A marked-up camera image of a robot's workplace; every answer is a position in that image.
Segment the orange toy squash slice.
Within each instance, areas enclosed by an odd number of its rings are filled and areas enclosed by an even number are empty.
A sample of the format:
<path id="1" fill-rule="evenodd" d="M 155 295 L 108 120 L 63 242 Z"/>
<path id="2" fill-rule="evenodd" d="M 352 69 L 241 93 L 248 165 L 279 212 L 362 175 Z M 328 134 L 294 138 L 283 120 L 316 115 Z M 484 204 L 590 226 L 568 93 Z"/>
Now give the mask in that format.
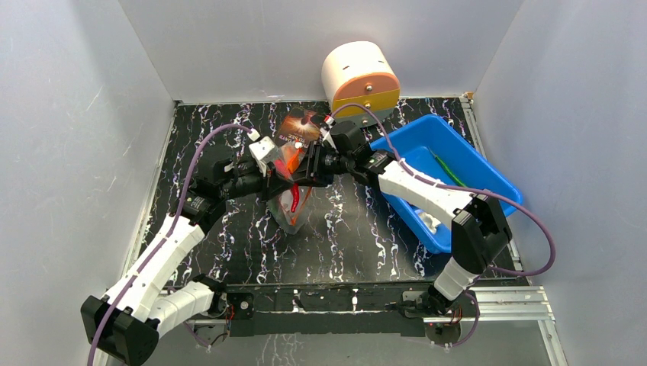
<path id="1" fill-rule="evenodd" d="M 298 148 L 294 145 L 285 144 L 281 147 L 283 159 L 285 160 L 285 167 L 291 174 L 295 172 L 304 157 L 304 149 Z"/>

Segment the clear zip bag orange zipper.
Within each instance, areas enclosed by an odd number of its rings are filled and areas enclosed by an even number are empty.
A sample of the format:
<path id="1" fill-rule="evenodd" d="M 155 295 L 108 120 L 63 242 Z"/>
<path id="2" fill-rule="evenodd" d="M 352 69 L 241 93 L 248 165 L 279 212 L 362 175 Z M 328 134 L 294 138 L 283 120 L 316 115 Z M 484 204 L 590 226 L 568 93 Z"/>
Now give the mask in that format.
<path id="1" fill-rule="evenodd" d="M 281 153 L 282 172 L 286 171 L 292 176 L 305 157 L 305 145 L 299 141 L 287 142 L 281 146 Z M 311 188 L 300 188 L 293 183 L 289 189 L 267 202 L 270 214 L 287 234 L 296 234 L 304 225 L 305 218 L 301 214 L 306 211 L 305 204 L 310 194 Z"/>

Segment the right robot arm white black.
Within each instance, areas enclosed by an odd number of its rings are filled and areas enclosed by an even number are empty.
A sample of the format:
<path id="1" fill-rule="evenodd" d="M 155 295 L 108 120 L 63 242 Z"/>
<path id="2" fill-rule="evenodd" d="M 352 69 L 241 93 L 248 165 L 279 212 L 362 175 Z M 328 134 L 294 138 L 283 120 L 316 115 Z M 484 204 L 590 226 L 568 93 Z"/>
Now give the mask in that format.
<path id="1" fill-rule="evenodd" d="M 428 290 L 431 309 L 448 316 L 512 239 L 499 200 L 490 191 L 452 187 L 408 164 L 384 135 L 387 149 L 373 149 L 351 121 L 334 124 L 327 141 L 304 148 L 296 175 L 315 186 L 333 175 L 350 174 L 382 194 L 398 197 L 435 217 L 451 234 L 451 259 Z"/>

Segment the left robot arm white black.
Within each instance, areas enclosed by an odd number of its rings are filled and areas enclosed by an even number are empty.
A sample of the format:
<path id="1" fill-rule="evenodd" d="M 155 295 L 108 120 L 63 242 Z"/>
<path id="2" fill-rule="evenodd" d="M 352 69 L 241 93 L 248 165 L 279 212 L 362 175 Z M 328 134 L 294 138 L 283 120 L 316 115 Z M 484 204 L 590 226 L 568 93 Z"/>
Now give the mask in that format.
<path id="1" fill-rule="evenodd" d="M 292 172 L 281 156 L 194 159 L 176 208 L 143 254 L 101 297 L 90 296 L 82 304 L 91 345 L 88 363 L 102 351 L 126 365 L 142 365 L 168 331 L 198 314 L 225 314 L 226 287 L 205 274 L 170 295 L 160 293 L 180 262 L 226 213 L 229 200 L 252 194 L 274 198 L 293 186 Z"/>

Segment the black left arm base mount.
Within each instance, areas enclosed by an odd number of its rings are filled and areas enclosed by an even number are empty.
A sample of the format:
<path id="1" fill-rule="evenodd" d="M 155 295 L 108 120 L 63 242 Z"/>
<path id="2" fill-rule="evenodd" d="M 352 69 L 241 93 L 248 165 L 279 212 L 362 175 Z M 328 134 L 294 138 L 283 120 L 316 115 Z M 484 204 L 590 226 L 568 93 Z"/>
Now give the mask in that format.
<path id="1" fill-rule="evenodd" d="M 254 296 L 251 293 L 213 291 L 210 288 L 200 288 L 197 292 L 192 290 L 193 286 L 184 287 L 166 297 L 166 300 L 171 300 L 178 296 L 177 300 L 182 302 L 176 317 L 179 323 L 198 326 L 221 323 L 223 332 L 231 336 L 232 329 L 253 319 Z"/>

